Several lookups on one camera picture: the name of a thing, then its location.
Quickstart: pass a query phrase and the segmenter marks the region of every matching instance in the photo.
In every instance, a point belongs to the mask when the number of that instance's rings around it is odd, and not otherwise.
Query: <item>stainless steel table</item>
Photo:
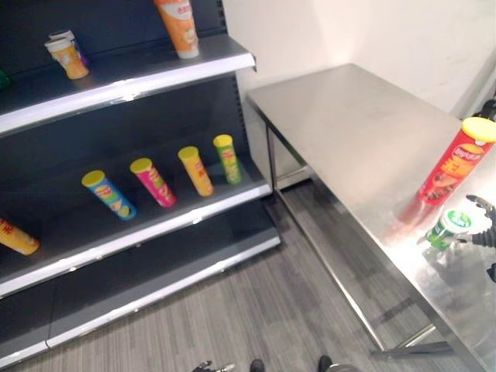
[[[439,252],[421,239],[437,215],[416,226],[398,220],[460,129],[460,121],[352,64],[259,88],[249,93],[249,100],[267,124],[273,188],[288,211],[293,212],[277,188],[274,135],[344,204],[372,239],[370,248],[405,279],[410,295],[431,320],[388,348],[332,262],[304,231],[378,354],[396,357],[452,348],[471,371],[495,372],[496,284],[485,270],[496,261],[496,252],[473,245]],[[496,203],[496,150],[445,204],[468,210],[476,232],[489,220],[465,199],[468,193]],[[435,328],[446,342],[420,344]]]

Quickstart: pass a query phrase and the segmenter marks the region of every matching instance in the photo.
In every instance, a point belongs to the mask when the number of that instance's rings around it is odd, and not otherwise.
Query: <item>shoe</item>
[[[318,372],[326,372],[332,366],[332,360],[326,355],[322,355],[319,359]]]
[[[255,359],[250,364],[250,372],[265,372],[264,362],[260,359]]]

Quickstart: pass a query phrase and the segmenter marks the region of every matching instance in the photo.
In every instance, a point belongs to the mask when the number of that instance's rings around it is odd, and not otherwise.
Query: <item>green container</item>
[[[425,238],[432,246],[445,250],[450,247],[454,235],[468,232],[471,226],[472,221],[466,213],[448,209],[436,225],[426,233]]]
[[[224,167],[226,180],[230,184],[238,184],[241,182],[241,170],[232,144],[233,138],[227,134],[221,134],[214,138],[214,146]]]

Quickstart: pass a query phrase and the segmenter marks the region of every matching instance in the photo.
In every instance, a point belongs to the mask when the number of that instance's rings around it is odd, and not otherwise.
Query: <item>red chip can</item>
[[[438,206],[456,190],[496,142],[496,123],[468,118],[417,193],[417,199]]]
[[[176,198],[164,179],[153,166],[152,160],[142,157],[131,163],[131,171],[140,179],[141,183],[162,207],[171,207]]]

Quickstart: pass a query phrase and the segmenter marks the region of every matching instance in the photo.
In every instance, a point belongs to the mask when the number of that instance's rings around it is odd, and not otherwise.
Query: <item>store shelf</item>
[[[255,201],[58,277],[50,282],[56,289],[46,344],[54,347],[84,335],[279,243],[274,224]],[[27,342],[20,349],[32,346]],[[12,355],[0,354],[0,366],[7,361],[14,361]]]
[[[177,197],[172,208],[161,208],[140,189],[130,221],[121,221],[101,202],[71,210],[42,226],[41,247],[31,256],[2,249],[0,253],[0,296],[40,283],[57,275],[94,263],[108,255],[148,239],[189,226],[245,202],[270,194],[270,187],[249,157],[240,159],[243,180],[226,182],[222,166],[208,167],[215,186],[213,195],[203,198],[186,173],[168,180]]]
[[[48,350],[53,283],[0,301],[0,368]]]
[[[190,60],[169,46],[95,60],[76,81],[53,65],[0,91],[0,136],[253,66],[252,54],[227,35],[202,38],[200,56]]]

